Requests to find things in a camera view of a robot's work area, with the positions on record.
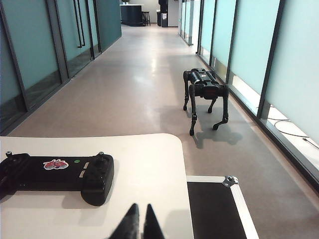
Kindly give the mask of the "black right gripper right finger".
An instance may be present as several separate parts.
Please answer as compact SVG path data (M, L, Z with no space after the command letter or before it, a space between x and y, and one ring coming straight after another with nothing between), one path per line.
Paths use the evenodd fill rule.
M147 205L143 238L165 239L151 204Z

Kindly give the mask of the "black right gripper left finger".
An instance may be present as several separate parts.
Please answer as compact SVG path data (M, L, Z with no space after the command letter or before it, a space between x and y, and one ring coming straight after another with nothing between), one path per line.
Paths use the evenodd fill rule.
M139 235L139 207L133 203L115 230L110 239L137 239Z

